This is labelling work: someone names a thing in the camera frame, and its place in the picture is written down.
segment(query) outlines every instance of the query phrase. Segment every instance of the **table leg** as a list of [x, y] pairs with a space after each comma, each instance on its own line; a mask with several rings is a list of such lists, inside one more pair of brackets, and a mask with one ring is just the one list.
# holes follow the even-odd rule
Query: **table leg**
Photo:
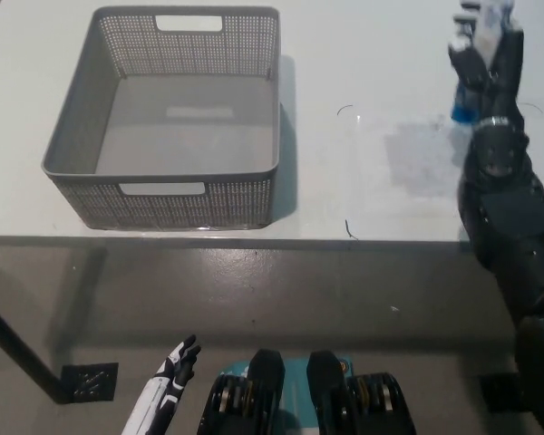
[[73, 401], [72, 392], [66, 390], [63, 383], [1, 316], [0, 347], [55, 403], [64, 404]]
[[[95, 275], [98, 275], [106, 254], [104, 250], [93, 252], [96, 255], [89, 256], [86, 277], [81, 280], [83, 285], [95, 284], [89, 278], [92, 265], [96, 265]], [[119, 366], [117, 363], [65, 365], [58, 378], [1, 315], [0, 347], [57, 404], [113, 400]]]

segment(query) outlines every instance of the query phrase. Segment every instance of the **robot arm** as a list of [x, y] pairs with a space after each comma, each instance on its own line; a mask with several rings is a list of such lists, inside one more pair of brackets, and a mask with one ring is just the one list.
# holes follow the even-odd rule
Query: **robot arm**
[[473, 46], [450, 49], [460, 80], [481, 96], [459, 188], [461, 220], [517, 329], [524, 397], [544, 429], [544, 187], [532, 170], [516, 97], [524, 33], [504, 33], [489, 70]]

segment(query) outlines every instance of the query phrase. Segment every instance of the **gray floor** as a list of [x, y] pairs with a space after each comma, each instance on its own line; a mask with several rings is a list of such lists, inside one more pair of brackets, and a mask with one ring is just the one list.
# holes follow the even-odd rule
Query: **gray floor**
[[205, 349], [170, 433], [195, 433], [219, 370], [259, 346], [333, 348], [357, 373], [393, 373], [420, 434], [542, 433], [528, 414], [485, 411], [476, 376], [511, 367], [512, 330], [491, 278], [455, 247], [139, 247], [104, 263], [81, 249], [0, 247], [0, 313], [56, 371], [120, 364], [114, 402], [56, 406], [0, 352], [0, 434], [121, 433], [189, 332]]

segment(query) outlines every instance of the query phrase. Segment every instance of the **white bottle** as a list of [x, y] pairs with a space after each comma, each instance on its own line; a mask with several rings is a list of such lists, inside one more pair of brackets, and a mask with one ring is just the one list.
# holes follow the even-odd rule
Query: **white bottle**
[[505, 28], [510, 27], [510, 15], [514, 0], [483, 0], [478, 18], [473, 46], [480, 53], [488, 69], [500, 46]]

